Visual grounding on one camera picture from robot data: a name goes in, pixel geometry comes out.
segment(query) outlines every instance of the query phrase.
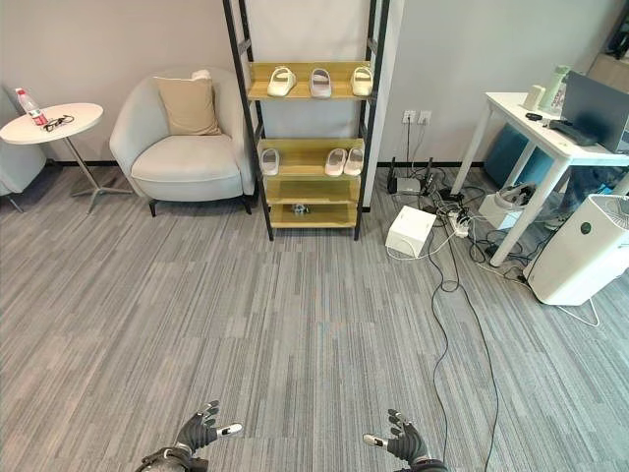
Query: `laptop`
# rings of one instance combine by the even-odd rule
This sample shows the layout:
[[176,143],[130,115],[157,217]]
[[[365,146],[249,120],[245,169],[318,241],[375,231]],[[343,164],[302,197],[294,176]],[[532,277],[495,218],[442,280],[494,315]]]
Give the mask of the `laptop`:
[[629,153],[629,93],[568,73],[561,118],[614,153]]

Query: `shelf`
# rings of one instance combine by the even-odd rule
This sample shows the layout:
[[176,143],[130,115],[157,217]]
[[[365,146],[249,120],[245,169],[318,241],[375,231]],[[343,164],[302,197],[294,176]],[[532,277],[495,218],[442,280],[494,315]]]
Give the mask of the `shelf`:
[[279,151],[279,173],[272,177],[273,180],[359,180],[360,177],[341,174],[338,177],[330,177],[325,174],[325,160],[328,153],[334,148],[362,148],[365,150],[365,142],[362,139],[293,139],[293,140],[260,140],[261,155],[264,149],[276,148]]
[[342,205],[356,204],[361,190],[360,180],[312,180],[306,182],[271,180],[266,185],[266,201],[270,205]]
[[[297,83],[286,96],[269,96],[266,88],[271,74],[277,66],[286,66],[297,76]],[[369,67],[369,61],[352,62],[252,62],[250,64],[252,86],[249,89],[249,100],[366,100],[367,96],[352,94],[350,83],[354,69],[360,66]],[[332,81],[330,98],[312,98],[310,91],[311,72],[315,68],[325,69]]]
[[356,205],[312,205],[310,213],[295,214],[290,205],[271,206],[273,228],[353,228]]

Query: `power strip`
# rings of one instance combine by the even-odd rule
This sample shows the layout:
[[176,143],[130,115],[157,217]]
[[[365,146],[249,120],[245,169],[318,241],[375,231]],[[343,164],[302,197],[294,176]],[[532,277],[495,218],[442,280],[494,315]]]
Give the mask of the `power strip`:
[[454,235],[459,238],[467,238],[469,234],[469,223],[468,221],[464,221],[463,223],[457,222],[459,217],[458,211],[450,211],[448,212],[448,220],[450,221],[450,226],[452,226],[452,230],[454,231]]

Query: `hand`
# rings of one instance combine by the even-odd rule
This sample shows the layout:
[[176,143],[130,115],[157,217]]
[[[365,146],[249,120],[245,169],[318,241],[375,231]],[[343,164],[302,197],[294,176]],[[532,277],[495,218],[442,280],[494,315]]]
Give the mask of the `hand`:
[[213,443],[218,438],[226,438],[243,430],[243,425],[235,423],[228,427],[214,428],[218,414],[218,400],[206,403],[205,406],[193,416],[177,435],[177,443],[195,450]]
[[363,441],[369,445],[385,448],[399,459],[405,460],[410,466],[428,459],[428,448],[420,433],[402,413],[389,410],[389,421],[393,424],[393,438],[383,440],[373,435],[364,435]]

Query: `chair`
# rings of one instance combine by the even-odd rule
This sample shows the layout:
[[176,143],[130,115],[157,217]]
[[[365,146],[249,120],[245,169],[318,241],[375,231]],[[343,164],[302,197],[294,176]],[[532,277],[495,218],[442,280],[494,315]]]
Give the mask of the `chair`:
[[[220,136],[170,136],[168,118],[153,77],[187,79],[207,69],[214,87],[214,111]],[[251,214],[248,196],[256,189],[246,146],[246,128],[238,82],[228,71],[183,67],[153,74],[127,97],[109,146],[135,192],[155,203],[207,202],[240,198]]]
[[[3,88],[0,91],[0,128],[18,118],[13,103]],[[0,140],[0,196],[8,196],[17,211],[23,212],[11,194],[20,194],[46,163],[38,145],[9,145]]]

